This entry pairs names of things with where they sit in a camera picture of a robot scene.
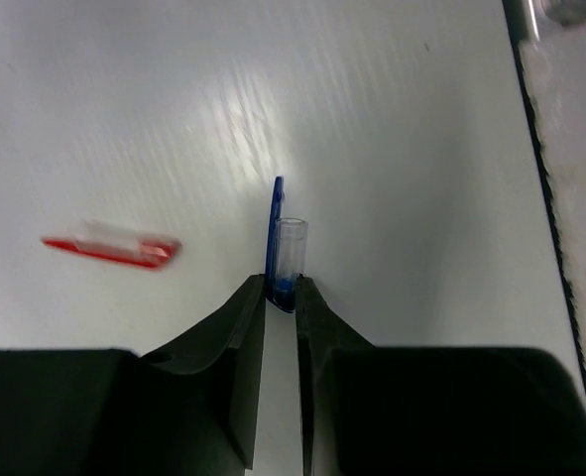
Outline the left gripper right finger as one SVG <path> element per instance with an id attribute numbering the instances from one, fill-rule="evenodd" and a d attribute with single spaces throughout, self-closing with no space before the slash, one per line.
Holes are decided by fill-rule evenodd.
<path id="1" fill-rule="evenodd" d="M 307 475 L 586 475 L 586 410 L 550 353 L 378 347 L 296 284 Z"/>

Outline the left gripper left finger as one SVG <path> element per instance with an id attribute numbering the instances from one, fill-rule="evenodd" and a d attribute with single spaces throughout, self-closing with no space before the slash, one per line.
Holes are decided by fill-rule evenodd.
<path id="1" fill-rule="evenodd" d="M 264 279 L 138 356 L 0 350 L 0 475 L 242 475 L 254 461 Z"/>

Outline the small red clip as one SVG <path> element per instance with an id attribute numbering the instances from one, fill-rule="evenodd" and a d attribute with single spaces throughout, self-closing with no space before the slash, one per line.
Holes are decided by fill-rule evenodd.
<path id="1" fill-rule="evenodd" d="M 182 249 L 181 242 L 168 235 L 96 221 L 83 221 L 67 233 L 43 236 L 41 242 L 71 255 L 148 271 L 161 270 Z"/>

